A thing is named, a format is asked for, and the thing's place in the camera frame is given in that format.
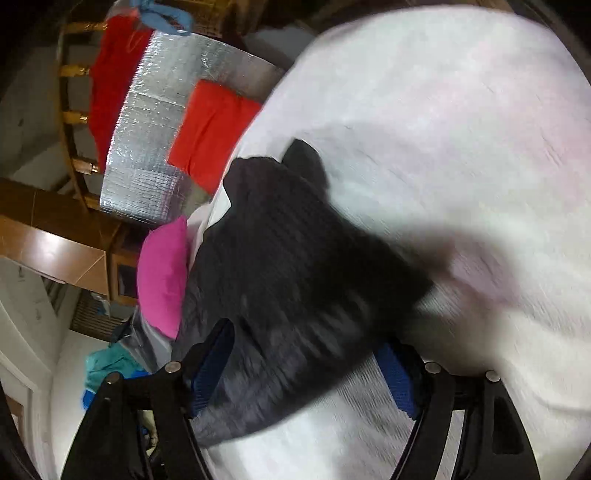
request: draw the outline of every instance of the metal rivet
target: metal rivet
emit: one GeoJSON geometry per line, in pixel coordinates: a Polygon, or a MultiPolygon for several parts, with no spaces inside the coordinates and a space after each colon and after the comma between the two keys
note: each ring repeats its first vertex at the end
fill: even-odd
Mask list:
{"type": "Polygon", "coordinates": [[[105,377],[105,380],[107,380],[107,383],[109,385],[112,385],[114,383],[117,383],[120,378],[121,374],[119,372],[111,372],[109,375],[105,377]]]}
{"type": "Polygon", "coordinates": [[[489,382],[493,382],[493,383],[497,383],[501,379],[499,374],[497,372],[495,372],[494,370],[489,370],[488,372],[486,372],[485,376],[489,382]]]}
{"type": "Polygon", "coordinates": [[[441,372],[441,365],[435,362],[428,362],[425,364],[425,370],[430,374],[436,375],[441,372]]]}
{"type": "Polygon", "coordinates": [[[168,362],[164,366],[164,369],[166,370],[167,373],[173,374],[173,373],[181,370],[181,363],[180,362],[168,362]]]}

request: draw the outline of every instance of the black fabric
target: black fabric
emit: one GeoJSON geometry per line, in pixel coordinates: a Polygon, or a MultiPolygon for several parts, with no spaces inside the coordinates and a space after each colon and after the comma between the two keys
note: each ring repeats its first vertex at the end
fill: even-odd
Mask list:
{"type": "Polygon", "coordinates": [[[270,158],[233,161],[223,181],[231,207],[204,233],[189,274],[173,359],[220,318],[236,334],[208,407],[192,421],[202,445],[262,430],[329,390],[430,287],[333,210],[318,190],[326,179],[304,165],[319,159],[295,153],[288,164],[298,173],[270,158]]]}
{"type": "Polygon", "coordinates": [[[294,140],[283,155],[281,164],[310,183],[320,197],[326,197],[329,184],[326,172],[318,153],[306,142],[294,140]]]}
{"type": "Polygon", "coordinates": [[[41,480],[18,435],[1,383],[0,478],[6,480],[41,480]]]}

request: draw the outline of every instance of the wooden slat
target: wooden slat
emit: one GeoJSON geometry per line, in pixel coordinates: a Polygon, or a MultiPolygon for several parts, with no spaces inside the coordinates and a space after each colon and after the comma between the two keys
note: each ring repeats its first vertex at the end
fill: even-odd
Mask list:
{"type": "Polygon", "coordinates": [[[100,197],[94,193],[84,195],[84,203],[90,209],[100,210],[100,197]]]}
{"type": "Polygon", "coordinates": [[[62,65],[60,67],[60,77],[85,77],[89,73],[89,65],[62,65]]]}
{"type": "Polygon", "coordinates": [[[84,175],[92,175],[99,171],[98,165],[88,158],[72,158],[72,165],[74,170],[84,175]]]}
{"type": "MultiPolygon", "coordinates": [[[[83,175],[78,173],[74,170],[74,166],[72,165],[72,157],[76,157],[76,143],[74,141],[73,135],[73,127],[69,125],[70,122],[72,124],[80,124],[86,123],[88,120],[87,115],[77,114],[71,115],[68,113],[70,110],[69,106],[69,99],[68,99],[68,79],[66,77],[60,76],[60,68],[64,64],[64,48],[67,36],[65,32],[68,30],[68,25],[63,25],[60,29],[60,35],[57,41],[57,56],[56,56],[56,69],[55,69],[55,103],[56,103],[56,120],[57,120],[57,127],[58,133],[60,136],[60,145],[61,150],[63,153],[63,158],[66,163],[66,168],[68,169],[68,174],[72,179],[72,186],[74,187],[75,196],[78,198],[80,205],[82,206],[83,212],[88,214],[88,207],[86,206],[86,202],[84,201],[84,195],[88,193],[88,188],[86,187],[86,182],[84,181],[83,175]]],[[[70,27],[71,32],[75,33],[79,30],[79,27],[70,27]]]]}
{"type": "Polygon", "coordinates": [[[107,22],[72,22],[68,23],[63,32],[65,34],[77,34],[87,32],[98,32],[107,29],[107,22]]]}
{"type": "Polygon", "coordinates": [[[68,125],[79,125],[88,123],[88,113],[67,111],[61,113],[62,120],[68,125]]]}

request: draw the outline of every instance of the blue cloth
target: blue cloth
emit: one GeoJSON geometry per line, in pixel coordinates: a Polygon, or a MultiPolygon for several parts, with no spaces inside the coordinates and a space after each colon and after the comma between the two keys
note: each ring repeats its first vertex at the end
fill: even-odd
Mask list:
{"type": "Polygon", "coordinates": [[[155,3],[154,0],[131,0],[131,6],[139,10],[140,19],[147,27],[170,35],[181,35],[185,37],[191,34],[193,17],[180,8],[160,5],[155,3]],[[181,32],[177,30],[166,17],[172,18],[185,31],[181,32]]]}
{"type": "Polygon", "coordinates": [[[147,377],[148,375],[150,375],[150,373],[146,370],[136,370],[131,374],[130,378],[147,377]]]}
{"type": "Polygon", "coordinates": [[[382,348],[374,352],[374,357],[382,371],[384,380],[396,406],[405,412],[413,420],[418,418],[420,408],[417,399],[414,398],[415,385],[411,375],[396,355],[392,346],[386,343],[382,348]]]}
{"type": "Polygon", "coordinates": [[[95,393],[91,392],[90,390],[84,390],[84,395],[82,395],[82,408],[86,411],[89,409],[90,404],[95,399],[95,393]]]}
{"type": "Polygon", "coordinates": [[[193,392],[193,399],[191,402],[192,415],[202,411],[213,394],[217,383],[222,376],[222,372],[228,363],[230,353],[234,347],[234,325],[228,320],[221,320],[226,322],[224,328],[216,338],[209,352],[197,372],[197,375],[191,382],[191,390],[193,392]]]}
{"type": "Polygon", "coordinates": [[[125,348],[119,343],[113,343],[108,348],[86,357],[84,386],[87,390],[96,393],[102,381],[111,372],[119,372],[124,378],[131,378],[137,370],[144,371],[125,348]]]}

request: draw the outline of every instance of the black plastic mount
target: black plastic mount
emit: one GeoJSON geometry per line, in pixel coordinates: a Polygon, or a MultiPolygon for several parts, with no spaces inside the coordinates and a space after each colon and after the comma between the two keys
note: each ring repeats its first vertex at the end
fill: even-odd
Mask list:
{"type": "Polygon", "coordinates": [[[527,434],[498,376],[458,377],[431,365],[424,379],[428,400],[391,479],[433,480],[452,412],[464,410],[452,480],[539,480],[527,434]]]}
{"type": "MultiPolygon", "coordinates": [[[[190,386],[221,331],[216,326],[182,364],[170,362],[148,377],[105,378],[78,429],[61,480],[212,480],[189,425],[190,386]],[[158,455],[152,457],[158,458],[158,472],[145,453],[140,410],[154,412],[159,441],[158,455]]],[[[421,414],[392,480],[436,477],[454,410],[465,415],[452,480],[539,480],[526,432],[496,374],[457,377],[430,363],[421,383],[421,414]]]]}

